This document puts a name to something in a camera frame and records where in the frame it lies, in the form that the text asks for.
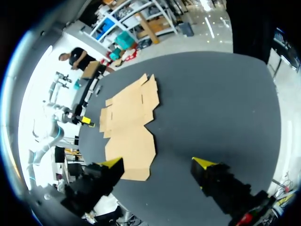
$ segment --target white wall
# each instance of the white wall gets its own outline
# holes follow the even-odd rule
[[[72,83],[67,83],[69,89],[60,88],[57,103],[72,108],[72,102],[77,92],[77,90],[73,88],[74,83],[81,77],[83,72],[81,70],[71,70],[69,61],[59,61],[58,57],[61,53],[71,52],[75,47],[84,48],[90,55],[95,57],[95,55],[93,55],[94,52],[87,48],[84,43],[70,35],[63,34],[57,43],[53,45],[52,52],[44,56],[38,63],[26,88],[20,112],[19,155],[27,184],[28,175],[26,175],[25,169],[27,167],[28,149],[33,151],[39,149],[39,143],[35,141],[35,137],[32,135],[33,119],[38,119],[35,123],[35,131],[40,131],[41,134],[45,133],[45,120],[49,119],[45,118],[42,101],[48,99],[48,91],[57,71],[64,75],[69,75],[69,78],[72,80]],[[65,137],[74,137],[79,134],[80,125],[71,123],[59,123],[59,125],[63,128]],[[45,185],[52,183],[55,179],[55,174],[53,173],[54,167],[51,152],[48,152],[48,154],[43,157],[38,168],[39,169],[36,170],[37,184]]]

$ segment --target black equipment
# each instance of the black equipment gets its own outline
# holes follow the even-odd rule
[[[103,195],[108,196],[124,173],[123,159],[90,164],[73,183],[65,186],[65,193],[54,186],[35,187],[27,201],[43,225],[90,225],[80,220],[91,212]]]
[[[193,157],[191,174],[204,195],[211,196],[223,213],[230,214],[229,226],[256,225],[273,206],[275,198],[268,197],[265,191],[251,195],[251,186],[235,179],[229,168],[223,163]]]

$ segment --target dark gray tabletop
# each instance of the dark gray tabletop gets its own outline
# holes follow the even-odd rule
[[[190,52],[150,59],[101,79],[86,116],[95,128],[81,127],[79,149],[87,163],[105,160],[108,139],[99,133],[105,100],[140,78],[155,74],[160,105],[146,125],[157,155],[145,182],[120,180],[114,196],[152,226],[227,225],[211,197],[190,174],[193,156],[224,162],[252,192],[267,190],[280,147],[280,111],[266,65],[248,56]]]

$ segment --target plastic container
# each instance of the plastic container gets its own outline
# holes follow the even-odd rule
[[[121,49],[116,48],[113,52],[110,53],[110,58],[112,60],[118,60],[120,58]]]
[[[126,31],[118,35],[115,41],[123,50],[130,48],[135,43],[135,40]]]

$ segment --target cardboard piece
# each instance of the cardboard piece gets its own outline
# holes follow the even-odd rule
[[[91,79],[97,70],[100,63],[98,61],[91,61],[88,66],[85,68],[84,73],[82,74],[82,79]]]
[[[156,155],[153,135],[145,128],[159,104],[155,76],[140,79],[125,87],[101,110],[100,132],[110,138],[105,146],[106,160],[122,157],[122,179],[145,181]]]
[[[136,13],[135,16],[136,16],[137,20],[140,22],[141,27],[149,35],[152,43],[158,44],[160,41],[159,41],[158,37],[156,36],[155,32],[151,29],[149,23],[144,18],[144,16],[141,13]]]

